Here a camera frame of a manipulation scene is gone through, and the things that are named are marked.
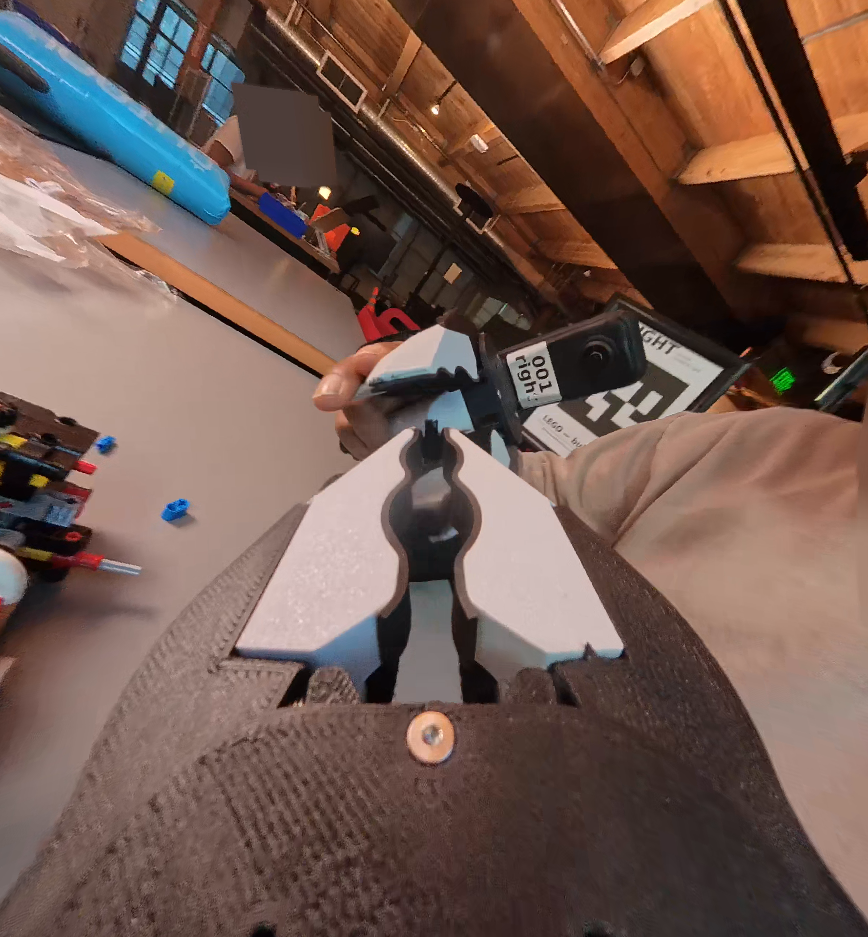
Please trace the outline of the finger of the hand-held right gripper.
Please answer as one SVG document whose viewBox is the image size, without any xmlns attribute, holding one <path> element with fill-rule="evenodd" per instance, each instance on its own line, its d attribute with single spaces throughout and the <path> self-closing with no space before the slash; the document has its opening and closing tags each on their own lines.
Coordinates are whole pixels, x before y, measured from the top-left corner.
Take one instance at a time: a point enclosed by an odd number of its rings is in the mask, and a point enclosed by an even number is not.
<svg viewBox="0 0 868 937">
<path fill-rule="evenodd" d="M 413 394 L 395 399 L 389 413 L 389 438 L 416 431 L 419 438 L 426 434 L 428 424 L 435 425 L 435 436 L 445 429 L 470 434 L 474 423 L 460 391 L 437 394 Z"/>
<path fill-rule="evenodd" d="M 373 396 L 447 392 L 480 381 L 472 339 L 441 325 L 414 333 L 373 367 L 355 401 Z"/>
</svg>

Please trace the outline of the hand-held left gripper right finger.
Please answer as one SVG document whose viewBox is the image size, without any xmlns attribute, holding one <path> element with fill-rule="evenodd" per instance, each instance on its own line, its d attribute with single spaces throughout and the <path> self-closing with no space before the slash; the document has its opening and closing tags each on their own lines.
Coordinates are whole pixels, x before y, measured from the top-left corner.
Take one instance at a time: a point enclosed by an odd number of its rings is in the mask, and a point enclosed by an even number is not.
<svg viewBox="0 0 868 937">
<path fill-rule="evenodd" d="M 495 702 L 499 683 L 624 642 L 552 501 L 456 429 L 444 476 L 460 536 L 452 628 L 464 702 Z"/>
</svg>

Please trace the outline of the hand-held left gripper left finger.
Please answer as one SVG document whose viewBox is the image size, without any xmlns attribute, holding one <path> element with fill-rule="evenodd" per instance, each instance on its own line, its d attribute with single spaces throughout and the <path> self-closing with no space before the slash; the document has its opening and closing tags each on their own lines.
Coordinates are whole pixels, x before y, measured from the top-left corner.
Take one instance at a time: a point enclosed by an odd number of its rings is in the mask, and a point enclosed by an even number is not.
<svg viewBox="0 0 868 937">
<path fill-rule="evenodd" d="M 244 660 L 345 672 L 364 701 L 386 700 L 396 667 L 379 630 L 403 630 L 398 612 L 409 560 L 392 509 L 421 464 L 417 428 L 399 432 L 314 495 L 234 644 Z"/>
</svg>

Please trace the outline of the person's right forearm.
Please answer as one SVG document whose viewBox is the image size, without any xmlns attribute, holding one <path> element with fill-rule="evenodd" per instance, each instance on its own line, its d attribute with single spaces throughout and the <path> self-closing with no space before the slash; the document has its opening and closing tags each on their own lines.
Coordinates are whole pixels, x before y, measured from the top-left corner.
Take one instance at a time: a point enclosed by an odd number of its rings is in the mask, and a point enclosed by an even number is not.
<svg viewBox="0 0 868 937">
<path fill-rule="evenodd" d="M 526 453 L 515 472 L 615 545 L 644 520 L 674 528 L 703 511 L 777 519 L 853 509 L 863 425 L 810 409 L 680 413 L 561 456 Z"/>
</svg>

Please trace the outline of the partly built lego car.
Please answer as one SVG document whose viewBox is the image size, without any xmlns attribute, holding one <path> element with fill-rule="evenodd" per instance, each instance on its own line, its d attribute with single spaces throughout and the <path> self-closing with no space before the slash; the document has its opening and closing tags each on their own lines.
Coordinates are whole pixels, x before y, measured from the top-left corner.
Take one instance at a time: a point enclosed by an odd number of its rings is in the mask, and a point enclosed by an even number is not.
<svg viewBox="0 0 868 937">
<path fill-rule="evenodd" d="M 80 523 L 92 490 L 74 481 L 96 466 L 86 455 L 97 431 L 0 392 L 0 631 L 33 582 L 74 570 L 137 576 L 142 569 L 89 549 Z M 13 661 L 0 657 L 0 690 Z"/>
</svg>

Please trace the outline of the person's right hand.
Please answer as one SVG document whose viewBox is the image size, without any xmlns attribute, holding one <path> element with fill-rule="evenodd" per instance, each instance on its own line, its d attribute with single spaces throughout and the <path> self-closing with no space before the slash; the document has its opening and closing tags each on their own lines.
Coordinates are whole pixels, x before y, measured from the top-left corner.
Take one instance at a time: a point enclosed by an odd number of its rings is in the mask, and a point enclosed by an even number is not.
<svg viewBox="0 0 868 937">
<path fill-rule="evenodd" d="M 317 410 L 334 415 L 339 446 L 361 461 L 392 437 L 393 416 L 410 405 L 392 396 L 356 401 L 355 397 L 374 367 L 399 348 L 401 341 L 365 345 L 338 361 L 319 382 L 312 395 Z"/>
</svg>

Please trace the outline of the red plastic crate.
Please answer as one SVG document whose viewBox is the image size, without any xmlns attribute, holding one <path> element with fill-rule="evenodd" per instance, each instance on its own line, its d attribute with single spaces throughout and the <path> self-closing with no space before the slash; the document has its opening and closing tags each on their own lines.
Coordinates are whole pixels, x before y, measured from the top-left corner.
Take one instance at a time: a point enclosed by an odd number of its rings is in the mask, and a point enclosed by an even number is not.
<svg viewBox="0 0 868 937">
<path fill-rule="evenodd" d="M 396 308 L 379 312 L 373 306 L 364 306 L 356 318 L 367 344 L 403 341 L 421 331 L 421 326 L 404 311 Z"/>
</svg>

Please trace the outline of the black framed marker sign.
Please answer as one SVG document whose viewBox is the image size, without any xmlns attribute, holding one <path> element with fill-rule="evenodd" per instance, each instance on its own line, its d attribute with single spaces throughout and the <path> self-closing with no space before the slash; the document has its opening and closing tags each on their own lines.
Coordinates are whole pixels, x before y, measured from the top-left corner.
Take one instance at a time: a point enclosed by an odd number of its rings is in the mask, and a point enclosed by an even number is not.
<svg viewBox="0 0 868 937">
<path fill-rule="evenodd" d="M 750 369 L 746 357 L 615 293 L 604 311 L 632 313 L 648 362 L 640 381 L 532 410 L 523 440 L 567 456 L 596 439 L 681 412 L 708 411 Z"/>
</svg>

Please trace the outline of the orange triangular object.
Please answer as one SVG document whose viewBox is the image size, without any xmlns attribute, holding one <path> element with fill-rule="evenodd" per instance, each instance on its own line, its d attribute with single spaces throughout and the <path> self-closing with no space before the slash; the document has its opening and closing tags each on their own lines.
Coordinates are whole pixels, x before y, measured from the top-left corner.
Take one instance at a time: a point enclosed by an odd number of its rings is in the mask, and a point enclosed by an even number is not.
<svg viewBox="0 0 868 937">
<path fill-rule="evenodd" d="M 310 229 L 323 239 L 319 243 L 325 245 L 326 252 L 335 254 L 350 233 L 349 221 L 344 208 L 318 204 L 310 219 Z"/>
</svg>

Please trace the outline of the small blue bin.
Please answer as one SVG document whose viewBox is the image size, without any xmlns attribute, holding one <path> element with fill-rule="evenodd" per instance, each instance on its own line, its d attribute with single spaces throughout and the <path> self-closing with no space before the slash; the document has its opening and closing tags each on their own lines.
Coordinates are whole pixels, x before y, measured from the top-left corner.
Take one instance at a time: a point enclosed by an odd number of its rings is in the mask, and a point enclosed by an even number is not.
<svg viewBox="0 0 868 937">
<path fill-rule="evenodd" d="M 277 228 L 281 228 L 290 237 L 303 239 L 309 229 L 309 221 L 301 217 L 296 210 L 284 204 L 275 195 L 264 192 L 257 199 L 260 212 Z"/>
</svg>

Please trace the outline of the dark paned window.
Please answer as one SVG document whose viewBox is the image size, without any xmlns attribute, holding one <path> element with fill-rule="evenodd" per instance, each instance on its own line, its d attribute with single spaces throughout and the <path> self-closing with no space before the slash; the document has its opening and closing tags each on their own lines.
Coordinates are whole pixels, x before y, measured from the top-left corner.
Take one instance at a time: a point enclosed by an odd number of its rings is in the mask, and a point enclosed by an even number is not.
<svg viewBox="0 0 868 937">
<path fill-rule="evenodd" d="M 197 16 L 182 2 L 139 1 L 116 59 L 117 82 L 155 117 L 173 125 L 203 115 L 220 126 L 232 112 L 232 86 L 245 76 L 230 44 L 212 34 L 199 76 L 180 81 Z"/>
</svg>

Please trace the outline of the light blue padded package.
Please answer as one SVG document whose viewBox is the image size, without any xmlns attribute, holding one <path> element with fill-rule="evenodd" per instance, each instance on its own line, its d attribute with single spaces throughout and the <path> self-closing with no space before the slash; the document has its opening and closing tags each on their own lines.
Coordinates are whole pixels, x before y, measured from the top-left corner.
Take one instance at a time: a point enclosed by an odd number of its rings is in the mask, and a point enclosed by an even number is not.
<svg viewBox="0 0 868 937">
<path fill-rule="evenodd" d="M 0 10 L 0 43 L 50 85 L 50 93 L 38 93 L 0 68 L 0 89 L 11 100 L 60 126 L 206 224 L 217 226 L 229 215 L 225 170 L 64 43 L 9 10 Z"/>
</svg>

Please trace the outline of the clear plastic bags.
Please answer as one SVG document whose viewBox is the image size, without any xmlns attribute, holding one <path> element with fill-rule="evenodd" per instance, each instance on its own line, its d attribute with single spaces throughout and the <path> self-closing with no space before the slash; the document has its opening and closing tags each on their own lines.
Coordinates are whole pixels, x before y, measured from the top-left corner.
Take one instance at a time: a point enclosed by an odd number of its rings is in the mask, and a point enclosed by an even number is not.
<svg viewBox="0 0 868 937">
<path fill-rule="evenodd" d="M 0 107 L 0 249 L 53 270 L 122 277 L 105 239 L 159 231 L 144 214 L 96 195 L 25 123 Z"/>
</svg>

